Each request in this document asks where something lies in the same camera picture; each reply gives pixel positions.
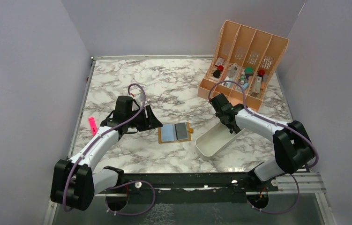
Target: red ball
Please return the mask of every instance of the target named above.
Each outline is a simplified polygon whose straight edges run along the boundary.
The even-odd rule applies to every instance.
[[[265,71],[263,69],[259,70],[259,76],[264,76]]]
[[[217,67],[218,70],[220,70],[220,72],[222,72],[224,70],[224,67],[222,65]]]

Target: gray wall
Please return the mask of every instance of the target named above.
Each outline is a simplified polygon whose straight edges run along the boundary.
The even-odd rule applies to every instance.
[[[90,58],[60,0],[0,1],[0,224],[41,224]]]
[[[225,20],[286,36],[306,0],[62,0],[94,56],[213,54]]]
[[[281,84],[319,150],[337,224],[351,225],[352,0],[309,0],[288,38]]]

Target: marble tabletop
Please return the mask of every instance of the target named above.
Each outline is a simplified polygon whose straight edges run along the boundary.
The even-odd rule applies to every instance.
[[[189,122],[194,129],[192,141],[158,143],[158,130],[124,135],[97,165],[95,171],[110,165],[126,173],[193,173],[249,171],[273,157],[272,143],[243,130],[241,136],[211,160],[196,153],[195,140],[219,122],[207,100],[197,96],[197,87],[209,68],[209,59],[98,60],[95,65],[75,148],[80,151],[93,137],[88,123],[97,125],[114,109],[119,95],[127,95],[131,83],[144,87],[147,103],[163,123]],[[132,93],[139,93],[133,88]],[[268,85],[263,115],[279,121],[290,117],[277,77]]]

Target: pink marker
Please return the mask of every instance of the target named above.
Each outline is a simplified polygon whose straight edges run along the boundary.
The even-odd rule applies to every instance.
[[[93,117],[89,118],[89,124],[90,124],[90,128],[91,128],[91,132],[93,133],[93,136],[97,134],[97,126],[96,126],[96,122],[94,121]]]

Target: wooden organizer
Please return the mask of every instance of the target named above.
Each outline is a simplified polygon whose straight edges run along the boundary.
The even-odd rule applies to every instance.
[[[289,40],[284,37],[269,34],[228,20],[225,21],[220,30],[212,63],[199,84],[198,96],[207,99],[209,90],[218,81],[223,81],[227,77],[230,65],[237,63],[238,66],[242,66],[243,68],[253,68],[254,75],[249,79],[249,87],[245,90],[246,103],[249,108],[258,111],[262,104],[267,85],[286,51],[288,42]],[[216,79],[212,74],[217,69],[215,63],[218,57],[224,59],[224,71],[220,78]],[[251,86],[260,69],[265,71],[268,78],[263,85],[264,89],[260,91],[260,95],[253,97],[251,96]],[[237,74],[237,81],[239,81],[241,73],[242,69]],[[211,98],[220,93],[223,93],[232,105],[243,103],[243,94],[235,84],[230,88],[218,85],[212,92]]]

